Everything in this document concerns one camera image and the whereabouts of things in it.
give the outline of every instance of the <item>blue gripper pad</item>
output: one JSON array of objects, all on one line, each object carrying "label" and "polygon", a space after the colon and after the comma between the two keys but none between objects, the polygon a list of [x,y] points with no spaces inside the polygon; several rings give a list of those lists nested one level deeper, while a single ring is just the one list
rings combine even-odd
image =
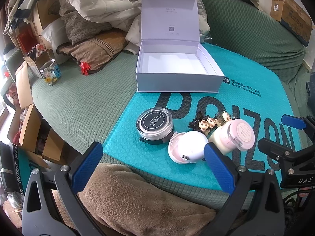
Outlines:
[{"label": "blue gripper pad", "polygon": [[218,154],[211,147],[211,144],[206,144],[204,147],[204,159],[212,170],[212,173],[221,186],[222,191],[231,195],[235,189],[234,177],[224,162],[219,158]]},{"label": "blue gripper pad", "polygon": [[94,142],[82,156],[78,157],[78,159],[71,164],[69,174],[74,170],[71,185],[71,190],[74,194],[84,190],[102,156],[102,144]]},{"label": "blue gripper pad", "polygon": [[303,119],[298,118],[298,117],[294,117],[291,115],[287,115],[287,114],[285,114],[284,116],[281,117],[281,122],[282,122],[282,124],[284,124],[286,126],[296,128],[299,130],[303,130],[306,127],[306,124],[305,124]]}]

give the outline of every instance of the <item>metal bolt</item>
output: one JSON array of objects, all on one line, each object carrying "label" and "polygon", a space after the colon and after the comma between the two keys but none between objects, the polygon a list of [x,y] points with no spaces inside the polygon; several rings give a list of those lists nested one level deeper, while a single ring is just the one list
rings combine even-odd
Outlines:
[{"label": "metal bolt", "polygon": [[60,170],[62,171],[62,172],[66,172],[66,171],[68,171],[69,170],[69,166],[68,165],[62,165],[61,166],[61,168],[60,168]]},{"label": "metal bolt", "polygon": [[38,168],[34,168],[34,169],[32,170],[32,174],[33,174],[33,175],[38,174],[38,172],[39,172],[39,169],[38,169]]},{"label": "metal bolt", "polygon": [[246,171],[246,167],[243,165],[238,166],[237,169],[239,172],[245,172]]},{"label": "metal bolt", "polygon": [[269,175],[273,175],[275,173],[275,171],[273,169],[268,169],[267,171],[268,171]]},{"label": "metal bolt", "polygon": [[293,169],[293,168],[288,169],[288,173],[289,173],[290,175],[292,175],[292,174],[294,173],[294,169]]}]

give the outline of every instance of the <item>pink bottle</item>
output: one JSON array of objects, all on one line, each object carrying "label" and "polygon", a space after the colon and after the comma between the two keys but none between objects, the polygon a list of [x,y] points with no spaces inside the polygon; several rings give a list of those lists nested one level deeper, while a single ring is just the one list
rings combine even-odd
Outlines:
[{"label": "pink bottle", "polygon": [[224,155],[235,148],[247,151],[255,143],[255,134],[252,127],[242,119],[229,120],[218,127],[210,136],[213,142]]}]

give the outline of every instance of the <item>brown plush blanket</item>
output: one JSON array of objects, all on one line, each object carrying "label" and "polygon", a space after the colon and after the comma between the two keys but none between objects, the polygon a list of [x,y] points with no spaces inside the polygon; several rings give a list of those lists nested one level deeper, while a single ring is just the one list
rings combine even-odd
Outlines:
[{"label": "brown plush blanket", "polygon": [[[75,228],[54,196],[64,222]],[[100,163],[79,198],[105,233],[108,226],[127,236],[194,236],[215,217],[215,210],[160,190],[123,165]]]}]

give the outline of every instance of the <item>open white gift box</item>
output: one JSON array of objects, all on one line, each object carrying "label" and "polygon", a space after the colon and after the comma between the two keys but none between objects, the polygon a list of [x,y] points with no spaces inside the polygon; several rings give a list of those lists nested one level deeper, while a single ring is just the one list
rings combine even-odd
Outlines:
[{"label": "open white gift box", "polygon": [[224,74],[199,43],[196,0],[142,0],[138,92],[218,92]]}]

